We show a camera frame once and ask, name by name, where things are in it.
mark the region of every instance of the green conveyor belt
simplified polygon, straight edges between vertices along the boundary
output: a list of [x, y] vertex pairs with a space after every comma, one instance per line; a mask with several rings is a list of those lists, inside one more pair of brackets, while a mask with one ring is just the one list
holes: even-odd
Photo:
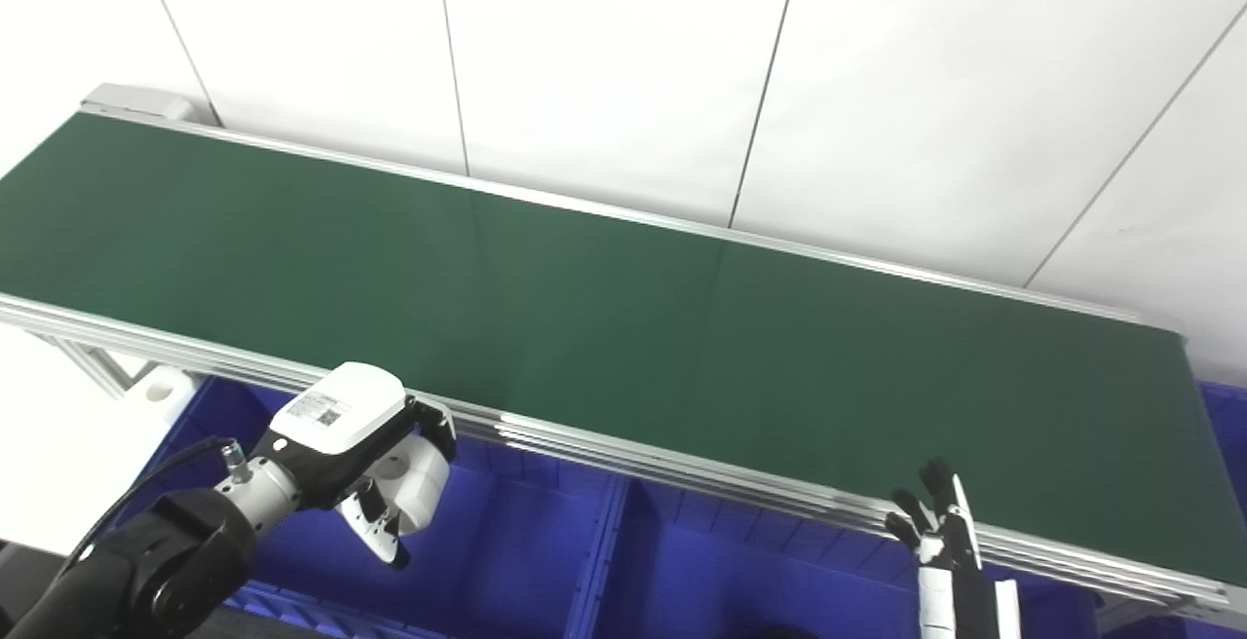
[[80, 114], [0, 180], [0, 292], [1247, 585], [1165, 329]]

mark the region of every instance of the white object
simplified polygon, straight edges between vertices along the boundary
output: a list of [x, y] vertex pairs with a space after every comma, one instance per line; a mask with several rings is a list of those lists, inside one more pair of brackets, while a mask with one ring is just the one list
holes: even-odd
[[160, 422], [167, 432], [187, 403], [195, 397], [200, 382], [171, 366], [158, 366], [142, 377], [121, 399], [123, 406]]
[[[9, 477], [6, 499], [22, 504], [0, 505], [0, 539], [70, 553], [142, 473], [193, 383], [161, 367], [112, 399], [55, 347], [0, 326], [0, 403], [11, 419], [0, 427], [0, 466], [37, 471]], [[71, 505], [66, 490], [74, 492]]]
[[407, 392], [394, 374], [347, 362], [273, 416], [268, 428], [322, 454], [364, 441], [403, 408]]
[[408, 434], [370, 469], [382, 497], [399, 515], [398, 533], [419, 532], [433, 520], [450, 464], [428, 439]]
[[212, 122], [200, 120], [195, 112], [195, 106], [186, 97], [141, 86], [101, 84], [87, 94], [86, 99], [82, 99], [82, 102], [153, 115], [168, 120]]
[[953, 603], [953, 572], [929, 565], [918, 569], [918, 625], [923, 639], [954, 639], [956, 610]]

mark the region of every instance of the robot finger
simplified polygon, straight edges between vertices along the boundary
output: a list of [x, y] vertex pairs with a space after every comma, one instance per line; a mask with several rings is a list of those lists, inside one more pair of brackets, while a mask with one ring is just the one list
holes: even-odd
[[953, 488], [953, 467], [936, 457], [928, 461], [918, 476], [932, 494], [935, 514], [940, 518], [944, 517], [949, 505], [956, 503], [956, 492]]
[[888, 513], [888, 515], [883, 518], [883, 527], [887, 532], [892, 533], [892, 537], [900, 539], [905, 547], [909, 547], [910, 552], [918, 550], [918, 544], [922, 539], [919, 538], [918, 532], [914, 530], [914, 525], [909, 524], [905, 518], [897, 513]]
[[897, 488], [892, 492], [892, 502], [897, 503], [897, 507], [909, 515], [919, 534], [927, 534], [935, 529], [935, 519], [932, 517], [930, 510], [909, 490]]

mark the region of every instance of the conveyor belt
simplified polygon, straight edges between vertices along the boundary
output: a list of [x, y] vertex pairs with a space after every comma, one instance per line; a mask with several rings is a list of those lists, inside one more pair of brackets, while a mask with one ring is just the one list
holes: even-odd
[[1247, 585], [1180, 336], [1109, 310], [108, 110], [0, 180], [0, 292], [286, 388], [377, 363], [476, 434], [860, 529], [943, 454], [989, 558]]

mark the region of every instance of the white wall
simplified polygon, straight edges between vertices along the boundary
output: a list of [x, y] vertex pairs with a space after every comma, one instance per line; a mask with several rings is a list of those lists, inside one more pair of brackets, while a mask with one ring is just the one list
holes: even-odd
[[778, 47], [786, 0], [2, 2], [0, 168], [99, 81], [151, 85], [242, 130], [1038, 271], [1180, 321], [1200, 376], [1247, 386], [1247, 25], [1166, 109], [1247, 0], [791, 0]]

